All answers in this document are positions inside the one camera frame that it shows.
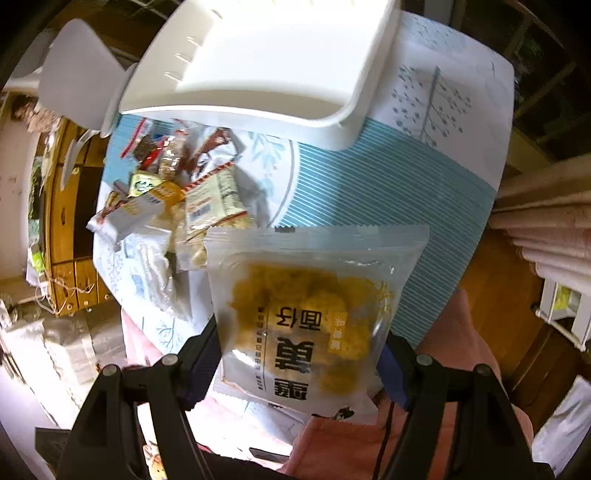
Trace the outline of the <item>large clear yellow-cake snack bag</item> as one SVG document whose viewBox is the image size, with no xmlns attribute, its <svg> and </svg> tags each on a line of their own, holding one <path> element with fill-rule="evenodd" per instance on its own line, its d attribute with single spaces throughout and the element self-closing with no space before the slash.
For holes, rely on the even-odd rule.
<svg viewBox="0 0 591 480">
<path fill-rule="evenodd" d="M 221 381 L 301 414 L 367 423 L 425 225 L 215 227 L 204 239 Z"/>
</svg>

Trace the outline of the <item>red-striped clear dark snack bag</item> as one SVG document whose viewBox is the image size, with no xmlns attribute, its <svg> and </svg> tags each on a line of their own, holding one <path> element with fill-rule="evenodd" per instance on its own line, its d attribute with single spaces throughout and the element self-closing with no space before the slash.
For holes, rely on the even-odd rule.
<svg viewBox="0 0 591 480">
<path fill-rule="evenodd" d="M 135 170 L 150 170 L 163 144 L 173 135 L 175 124 L 136 116 L 126 116 L 124 120 L 133 120 L 133 123 L 124 137 L 118 157 L 128 161 Z"/>
</svg>

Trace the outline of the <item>wooden desk with drawers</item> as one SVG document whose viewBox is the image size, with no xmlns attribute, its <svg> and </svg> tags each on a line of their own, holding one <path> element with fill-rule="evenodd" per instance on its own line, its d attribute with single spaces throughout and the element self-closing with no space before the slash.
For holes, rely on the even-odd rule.
<svg viewBox="0 0 591 480">
<path fill-rule="evenodd" d="M 95 214 L 107 141 L 94 137 L 81 149 L 65 186 L 66 153 L 82 129 L 63 119 L 50 147 L 41 199 L 41 251 L 48 274 L 47 301 L 57 316 L 71 315 L 111 299 L 92 261 L 93 234 L 86 224 Z"/>
</svg>

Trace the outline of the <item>beige barcode snack packet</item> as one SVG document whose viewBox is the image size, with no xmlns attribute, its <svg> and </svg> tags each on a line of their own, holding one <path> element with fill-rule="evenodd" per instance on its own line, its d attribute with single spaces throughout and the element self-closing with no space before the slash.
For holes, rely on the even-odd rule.
<svg viewBox="0 0 591 480">
<path fill-rule="evenodd" d="M 198 234 L 246 212 L 238 194 L 233 162 L 214 168 L 182 190 L 188 234 Z"/>
</svg>

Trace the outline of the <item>white orange oat bar packet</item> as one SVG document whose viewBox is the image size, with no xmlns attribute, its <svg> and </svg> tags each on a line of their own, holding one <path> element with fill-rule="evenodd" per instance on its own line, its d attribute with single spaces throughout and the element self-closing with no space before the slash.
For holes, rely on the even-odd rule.
<svg viewBox="0 0 591 480">
<path fill-rule="evenodd" d="M 102 209 L 89 220 L 87 229 L 114 245 L 183 199 L 183 190 L 165 181 L 137 197 Z"/>
</svg>

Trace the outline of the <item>green white small snack packet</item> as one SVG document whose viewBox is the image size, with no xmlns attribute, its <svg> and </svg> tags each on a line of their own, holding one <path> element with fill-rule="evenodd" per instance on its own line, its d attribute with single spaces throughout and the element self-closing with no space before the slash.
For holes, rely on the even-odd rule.
<svg viewBox="0 0 591 480">
<path fill-rule="evenodd" d="M 138 197 L 152 188 L 160 185 L 163 179 L 156 174 L 145 171 L 136 171 L 131 175 L 128 197 Z"/>
</svg>

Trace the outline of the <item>brown white chocolate snack packet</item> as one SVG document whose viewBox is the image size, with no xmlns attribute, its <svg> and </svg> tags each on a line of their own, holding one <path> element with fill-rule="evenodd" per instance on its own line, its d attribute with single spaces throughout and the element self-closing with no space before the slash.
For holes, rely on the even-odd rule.
<svg viewBox="0 0 591 480">
<path fill-rule="evenodd" d="M 217 166 L 235 161 L 243 151 L 245 144 L 231 129 L 204 127 L 190 134 L 180 170 L 193 181 Z"/>
</svg>

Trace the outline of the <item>clear nut mix snack bag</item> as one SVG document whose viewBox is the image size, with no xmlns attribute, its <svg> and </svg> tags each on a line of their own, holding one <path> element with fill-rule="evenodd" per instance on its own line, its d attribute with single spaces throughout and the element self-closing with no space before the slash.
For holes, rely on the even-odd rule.
<svg viewBox="0 0 591 480">
<path fill-rule="evenodd" d="M 176 131 L 174 135 L 168 136 L 164 140 L 157 170 L 157 175 L 161 179 L 165 181 L 174 179 L 182 162 L 186 139 L 187 135 L 183 131 Z"/>
</svg>

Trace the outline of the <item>grey office chair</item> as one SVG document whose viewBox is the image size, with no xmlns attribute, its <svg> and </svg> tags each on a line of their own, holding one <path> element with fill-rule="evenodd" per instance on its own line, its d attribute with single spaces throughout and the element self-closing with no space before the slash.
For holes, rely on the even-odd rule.
<svg viewBox="0 0 591 480">
<path fill-rule="evenodd" d="M 31 132 L 48 133 L 66 118 L 84 129 L 68 144 L 60 188 L 69 183 L 78 154 L 94 136 L 112 133 L 119 103 L 137 63 L 107 47 L 83 20 L 40 33 L 9 77 L 10 117 Z"/>
</svg>

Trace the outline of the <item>white plastic storage bin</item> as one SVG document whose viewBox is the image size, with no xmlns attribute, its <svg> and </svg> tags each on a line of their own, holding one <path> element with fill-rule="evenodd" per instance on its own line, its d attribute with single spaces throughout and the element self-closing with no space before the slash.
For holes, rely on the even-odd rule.
<svg viewBox="0 0 591 480">
<path fill-rule="evenodd" d="M 119 109 L 347 149 L 400 15 L 397 1 L 185 1 L 143 54 Z"/>
</svg>

